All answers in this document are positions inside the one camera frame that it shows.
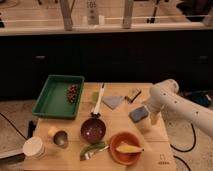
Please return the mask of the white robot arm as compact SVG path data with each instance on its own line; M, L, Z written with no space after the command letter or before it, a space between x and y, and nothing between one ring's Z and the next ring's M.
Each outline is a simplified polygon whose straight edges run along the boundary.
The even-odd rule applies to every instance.
M148 115L156 116L167 107L213 138L213 110L179 96L178 91L179 85L173 79L156 83L151 86L150 96L142 103L142 108Z

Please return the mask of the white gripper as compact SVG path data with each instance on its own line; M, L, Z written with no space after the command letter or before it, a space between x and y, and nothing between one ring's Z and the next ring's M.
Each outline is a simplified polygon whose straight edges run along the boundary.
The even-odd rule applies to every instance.
M150 131L152 126L156 124L156 121L159 117L159 111L153 108L150 105L146 105L147 110L149 111L148 117L139 121L136 126L140 131Z

